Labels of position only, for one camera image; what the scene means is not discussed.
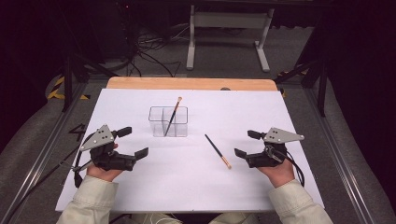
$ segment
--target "sleeve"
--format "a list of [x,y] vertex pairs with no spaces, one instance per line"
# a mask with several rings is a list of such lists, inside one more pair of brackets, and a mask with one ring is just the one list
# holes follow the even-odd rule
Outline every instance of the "sleeve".
[[270,200],[284,224],[328,224],[332,223],[323,207],[314,203],[311,196],[297,180],[273,189]]
[[117,188],[117,183],[86,175],[73,201],[66,206],[57,223],[107,224]]

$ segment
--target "hand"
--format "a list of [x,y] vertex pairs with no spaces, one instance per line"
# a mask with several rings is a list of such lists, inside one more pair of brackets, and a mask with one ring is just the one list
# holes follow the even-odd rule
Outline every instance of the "hand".
[[293,165],[288,160],[284,160],[276,167],[258,167],[257,169],[268,176],[275,188],[287,184],[295,178]]
[[122,170],[109,170],[106,171],[100,167],[95,166],[93,163],[87,167],[87,175],[103,179],[108,182],[112,182],[118,175],[122,173]]

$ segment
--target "white paper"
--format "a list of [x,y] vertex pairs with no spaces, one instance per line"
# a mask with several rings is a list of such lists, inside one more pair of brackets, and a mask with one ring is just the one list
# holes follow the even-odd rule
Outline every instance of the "white paper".
[[[189,110],[187,137],[154,137],[149,125],[151,106],[179,106]],[[234,155],[238,148],[262,152],[264,144],[247,131],[267,133],[277,127],[295,133],[278,91],[169,91],[103,89],[85,137],[107,124],[111,131],[126,126],[133,133],[117,138],[120,154],[134,155],[148,147],[148,156],[132,172],[123,172],[113,211],[116,212],[260,212],[273,210],[268,191],[274,187],[257,169]],[[233,167],[221,160],[207,134]],[[323,205],[300,142],[286,147],[304,172],[305,189]],[[81,163],[90,153],[83,152]],[[56,206],[65,209],[76,187],[69,173]]]

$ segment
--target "metal stand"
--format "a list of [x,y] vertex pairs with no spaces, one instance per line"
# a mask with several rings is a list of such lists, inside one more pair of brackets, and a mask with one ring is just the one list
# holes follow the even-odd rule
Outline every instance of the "metal stand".
[[218,13],[218,12],[195,12],[194,6],[191,6],[190,15],[190,44],[187,54],[187,70],[194,67],[195,55],[195,27],[227,27],[227,28],[247,28],[262,29],[262,38],[255,41],[255,48],[259,56],[263,72],[269,72],[270,67],[262,47],[267,37],[273,18],[274,10],[269,9],[268,13]]

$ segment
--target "table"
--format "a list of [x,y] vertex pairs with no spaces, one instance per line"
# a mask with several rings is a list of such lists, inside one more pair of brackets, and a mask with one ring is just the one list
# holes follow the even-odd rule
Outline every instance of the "table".
[[[259,89],[253,85],[256,82],[267,86]],[[213,91],[224,86],[234,91]],[[188,136],[153,137],[149,108],[174,105],[178,96],[183,97],[180,106],[189,109]],[[272,80],[262,79],[113,77],[99,96],[86,136],[104,123],[111,130],[133,127],[132,134],[117,139],[119,153],[133,155],[149,148],[148,156],[138,161],[132,172],[116,179],[120,186],[112,211],[120,213],[273,210],[267,194],[273,188],[271,183],[256,169],[249,169],[233,149],[247,153],[263,150],[262,142],[247,136],[249,129],[267,132],[274,126],[295,132],[280,92]],[[231,170],[207,142],[205,133],[233,166]],[[300,142],[286,147],[304,172],[306,190],[323,205]],[[88,152],[82,153],[81,162],[89,157]],[[76,190],[71,172],[57,211],[64,210]]]

